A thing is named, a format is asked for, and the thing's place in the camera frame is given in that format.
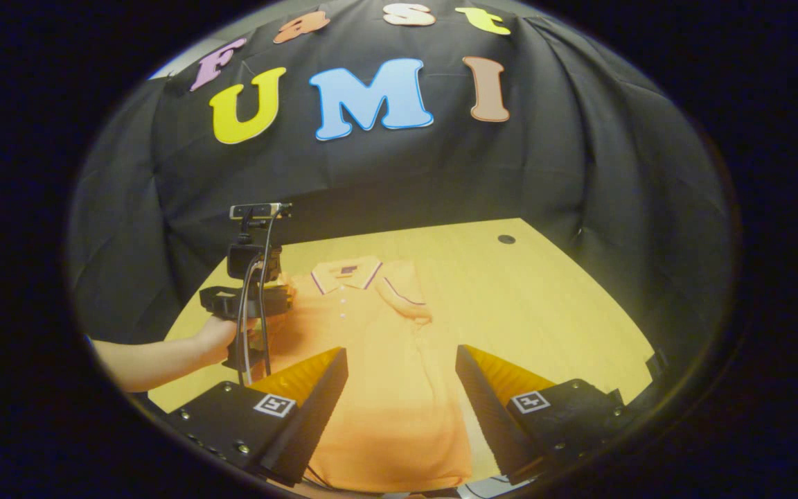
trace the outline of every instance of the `shirt sleeve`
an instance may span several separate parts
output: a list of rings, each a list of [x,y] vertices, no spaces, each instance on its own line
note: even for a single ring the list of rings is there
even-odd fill
[[[414,262],[398,261],[384,264],[375,277],[380,296],[396,312],[415,322],[430,322],[432,316],[420,289]]]

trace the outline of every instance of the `hand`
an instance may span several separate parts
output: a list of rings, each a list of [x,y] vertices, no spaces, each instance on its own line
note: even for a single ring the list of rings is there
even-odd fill
[[[257,319],[248,319],[247,328],[252,329],[256,323]],[[230,347],[235,337],[235,322],[211,316],[193,337],[202,366],[210,366],[226,360],[229,356],[227,347]]]

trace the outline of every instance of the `human arm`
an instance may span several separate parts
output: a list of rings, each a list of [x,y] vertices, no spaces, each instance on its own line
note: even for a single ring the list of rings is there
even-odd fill
[[[247,323],[253,328],[254,320]],[[146,392],[227,358],[236,323],[211,317],[191,338],[149,344],[92,340],[98,357],[125,392]]]

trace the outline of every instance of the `blue letter m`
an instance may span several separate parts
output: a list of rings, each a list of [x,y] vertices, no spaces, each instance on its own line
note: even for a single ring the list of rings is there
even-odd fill
[[[387,60],[367,87],[342,67],[313,75],[310,85],[319,87],[322,107],[322,128],[316,130],[316,138],[338,139],[353,131],[353,126],[343,120],[342,107],[363,130],[371,130],[384,100],[387,115],[381,123],[387,128],[422,127],[433,123],[433,114],[424,110],[420,97],[418,70],[421,67],[424,63],[417,59]]]

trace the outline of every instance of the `orange polo shirt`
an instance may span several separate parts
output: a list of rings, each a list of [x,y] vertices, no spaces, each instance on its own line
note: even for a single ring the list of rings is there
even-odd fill
[[[408,492],[456,487],[472,474],[450,377],[456,344],[434,324],[412,262],[363,256],[294,279],[291,313],[270,335],[279,370],[346,347],[348,380],[310,467],[332,487]]]

